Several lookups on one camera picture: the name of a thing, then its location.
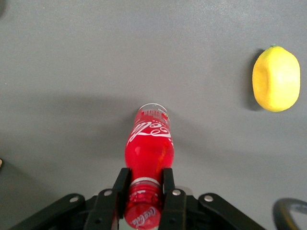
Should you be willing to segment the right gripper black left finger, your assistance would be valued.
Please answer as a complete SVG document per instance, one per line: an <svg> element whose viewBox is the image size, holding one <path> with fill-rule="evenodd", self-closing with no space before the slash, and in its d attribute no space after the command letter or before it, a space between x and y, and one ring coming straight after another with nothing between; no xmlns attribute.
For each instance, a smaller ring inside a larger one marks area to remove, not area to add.
<svg viewBox="0 0 307 230"><path fill-rule="evenodd" d="M122 168L112 188L90 199L68 194L11 227L12 230L117 230L130 169Z"/></svg>

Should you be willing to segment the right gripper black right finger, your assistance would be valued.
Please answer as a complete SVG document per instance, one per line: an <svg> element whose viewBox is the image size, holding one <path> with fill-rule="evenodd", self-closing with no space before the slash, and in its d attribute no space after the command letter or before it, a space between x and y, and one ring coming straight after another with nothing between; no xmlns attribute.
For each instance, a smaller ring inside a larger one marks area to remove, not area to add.
<svg viewBox="0 0 307 230"><path fill-rule="evenodd" d="M163 169L164 207L160 230L262 230L256 221L214 193L195 198L176 188L173 170Z"/></svg>

